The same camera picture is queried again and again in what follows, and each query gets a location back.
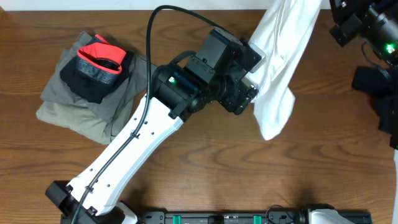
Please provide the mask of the white t-shirt with robot print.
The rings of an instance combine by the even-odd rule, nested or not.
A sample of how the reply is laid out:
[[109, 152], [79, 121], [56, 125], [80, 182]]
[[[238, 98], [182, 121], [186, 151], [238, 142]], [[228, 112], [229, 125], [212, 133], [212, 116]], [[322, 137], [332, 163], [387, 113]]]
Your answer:
[[249, 42], [264, 53], [264, 63], [248, 78], [259, 93], [254, 116], [268, 141], [281, 133], [292, 114], [295, 96], [289, 82], [305, 51], [321, 0], [275, 1], [265, 12]]

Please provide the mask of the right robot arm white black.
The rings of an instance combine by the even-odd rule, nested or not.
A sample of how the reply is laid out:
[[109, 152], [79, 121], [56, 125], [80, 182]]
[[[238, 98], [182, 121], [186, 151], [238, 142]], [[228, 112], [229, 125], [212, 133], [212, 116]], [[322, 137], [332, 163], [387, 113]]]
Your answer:
[[330, 0], [331, 36], [344, 47], [356, 37], [371, 67], [358, 67], [352, 88], [368, 94], [379, 116], [379, 130], [391, 135], [397, 163], [397, 1]]

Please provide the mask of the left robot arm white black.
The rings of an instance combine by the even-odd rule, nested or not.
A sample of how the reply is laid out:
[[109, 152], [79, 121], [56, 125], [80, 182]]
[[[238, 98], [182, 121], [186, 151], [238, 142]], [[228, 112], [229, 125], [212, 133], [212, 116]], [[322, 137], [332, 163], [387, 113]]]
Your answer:
[[72, 180], [56, 180], [45, 194], [64, 223], [136, 223], [119, 197], [153, 151], [212, 101], [241, 114], [258, 94], [247, 75], [265, 54], [255, 44], [214, 28], [196, 52], [159, 66], [132, 118], [100, 156]]

